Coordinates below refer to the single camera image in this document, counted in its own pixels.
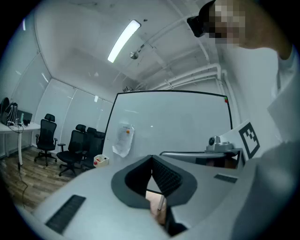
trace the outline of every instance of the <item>white pipe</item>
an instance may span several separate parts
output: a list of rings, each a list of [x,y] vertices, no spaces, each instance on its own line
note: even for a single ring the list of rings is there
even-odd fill
[[[221,88],[220,88],[220,85],[219,85],[219,81],[217,80],[217,78],[216,78],[216,84],[217,84],[217,88],[219,90],[219,94],[222,94]]]
[[[208,69],[211,69],[211,68],[217,68],[217,79],[221,79],[221,66],[218,63],[213,63],[213,64],[209,64],[209,65],[206,65],[206,66],[203,66],[203,67],[193,69],[191,71],[187,71],[187,72],[185,72],[183,74],[180,74],[176,77],[168,79],[168,82],[171,83],[171,82],[174,82],[174,81],[176,81],[178,79],[181,79],[183,77],[186,77],[186,76],[189,76],[189,75],[192,75],[194,73],[198,73],[198,72],[201,72],[201,71],[204,71],[204,70],[208,70]],[[150,90],[156,90],[156,89],[158,89],[160,87],[163,87],[165,85],[166,85],[166,83],[164,82],[164,83],[161,83],[161,84],[159,84],[158,86],[156,86],[154,88],[151,88]]]
[[[141,82],[139,85],[136,86],[134,91],[138,91],[139,89],[141,89],[143,86],[145,85],[144,82]]]
[[[180,15],[180,17],[183,17],[183,13],[182,13],[181,10],[173,3],[172,0],[167,0],[167,2],[175,9],[175,11]],[[188,22],[186,21],[186,19],[184,19],[183,22],[187,25],[188,29],[191,30],[191,28],[190,28]],[[203,51],[204,56],[205,56],[207,62],[210,63],[210,58],[209,58],[209,56],[208,56],[208,54],[207,54],[207,51],[206,51],[206,49],[204,48],[204,46],[203,46],[201,40],[197,38],[197,42],[198,42],[198,44],[199,44],[201,50]]]
[[[213,80],[213,79],[216,79],[216,78],[215,77],[207,77],[207,78],[201,78],[201,79],[197,79],[197,80],[193,80],[193,81],[189,81],[189,82],[183,82],[183,83],[180,83],[180,84],[173,85],[173,88],[177,88],[177,87],[187,85],[187,84],[190,84],[190,83],[196,83],[196,82],[200,82],[200,81]],[[169,88],[170,87],[164,87],[164,88],[161,88],[159,90],[167,90]]]
[[[174,89],[173,86],[168,82],[168,80],[165,79],[165,82],[166,82],[166,84],[168,84],[168,86],[169,86],[170,88]]]
[[[221,89],[221,94],[225,95],[225,91],[224,91],[224,87],[223,87],[223,83],[222,83],[221,79],[218,79],[217,81],[219,82],[219,86],[220,86],[220,89]]]
[[[239,125],[240,124],[240,113],[239,113],[238,105],[237,105],[237,102],[236,102],[236,99],[235,99],[235,96],[234,96],[233,89],[231,87],[230,82],[228,81],[227,71],[225,69],[223,69],[222,74],[224,74],[224,81],[227,85],[233,108],[235,109],[236,124]]]
[[[178,84],[181,84],[181,83],[188,83],[192,80],[196,80],[196,79],[203,78],[203,77],[215,76],[216,74],[217,74],[217,72],[208,72],[208,73],[204,73],[204,74],[195,75],[195,76],[184,78],[180,81],[177,81],[177,82],[173,83],[172,86],[174,87],[174,86],[177,86]]]
[[[193,17],[193,16],[196,16],[198,15],[199,11],[198,12],[195,12],[193,14],[189,14],[189,15],[186,15],[176,21],[174,21],[173,23],[167,25],[167,26],[164,26],[162,29],[160,29],[158,32],[156,32],[155,34],[153,34],[145,43],[149,43],[151,45],[153,45],[156,41],[158,41],[164,34],[168,33],[169,31],[173,30],[174,28],[178,27],[182,22],[182,21],[186,21],[189,17]]]

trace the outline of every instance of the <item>whiteboard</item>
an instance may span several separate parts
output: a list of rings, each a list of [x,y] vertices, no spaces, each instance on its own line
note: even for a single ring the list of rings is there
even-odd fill
[[[232,129],[225,96],[192,91],[119,93],[112,107],[103,154],[115,163],[163,151],[204,151],[208,140]],[[120,123],[135,133],[125,158],[113,153]]]

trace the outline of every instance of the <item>cable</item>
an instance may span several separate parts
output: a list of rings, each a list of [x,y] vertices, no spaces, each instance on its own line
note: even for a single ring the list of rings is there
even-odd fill
[[[22,204],[23,204],[23,207],[25,208],[25,205],[24,205],[24,193],[25,193],[25,190],[28,188],[28,185],[22,179],[22,176],[21,176],[21,165],[20,165],[20,163],[18,163],[18,170],[19,170],[19,175],[20,175],[20,179],[21,179],[22,183],[24,183],[26,185],[26,188],[22,192]]]
[[[10,126],[8,126],[8,127],[9,127],[10,130],[14,131]],[[24,131],[24,127],[23,127],[23,126],[20,126],[20,127],[22,127],[22,132],[23,132],[23,131]],[[19,127],[18,127],[18,128],[19,128]],[[17,132],[17,131],[14,131],[14,132],[15,132],[15,133],[18,133],[18,134],[22,133],[22,132],[19,132],[19,131],[18,131],[18,132]]]

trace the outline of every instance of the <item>office chair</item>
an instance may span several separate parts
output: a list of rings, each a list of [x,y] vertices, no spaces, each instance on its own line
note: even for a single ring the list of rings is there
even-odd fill
[[[39,152],[34,158],[36,162],[38,158],[45,157],[46,166],[48,166],[47,158],[53,158],[57,162],[57,159],[51,156],[51,153],[47,151],[55,150],[55,145],[57,138],[54,138],[55,143],[53,143],[54,131],[56,129],[55,117],[51,114],[46,114],[45,119],[41,120],[40,134],[36,134],[37,138],[37,148],[44,150],[45,153]]]
[[[66,167],[65,170],[60,172],[58,175],[61,176],[62,173],[64,173],[67,170],[71,170],[74,175],[76,176],[76,173],[74,169],[80,169],[79,167],[75,167],[74,164],[76,162],[80,162],[83,157],[83,147],[84,147],[84,141],[86,140],[86,133],[85,133],[85,126],[82,124],[78,124],[76,126],[76,130],[72,131],[71,139],[68,147],[68,151],[64,151],[65,144],[60,143],[57,144],[61,147],[61,152],[56,154],[56,156],[63,162],[65,162],[67,165],[61,164],[60,168],[62,166]]]
[[[84,145],[83,145],[83,151],[89,151],[90,150],[90,142],[94,137],[94,134],[97,130],[91,127],[88,127],[86,130],[86,138],[84,140]]]
[[[90,150],[84,156],[82,166],[92,169],[94,168],[94,157],[102,154],[104,145],[104,133],[95,132],[90,142]]]

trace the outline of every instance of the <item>fluorescent light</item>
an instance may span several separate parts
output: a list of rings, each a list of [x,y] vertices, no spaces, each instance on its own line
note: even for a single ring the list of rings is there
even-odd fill
[[[45,78],[46,82],[48,83],[49,81],[47,80],[47,78],[45,77],[44,73],[42,73],[43,77]]]
[[[23,24],[23,30],[26,31],[26,27],[25,27],[25,19],[23,19],[22,24]]]
[[[140,28],[140,24],[136,20],[132,20],[130,24],[125,28],[125,30],[120,35],[119,39],[112,48],[107,60],[114,62],[119,52],[125,45],[125,43],[130,39],[130,37],[135,33],[136,30]]]

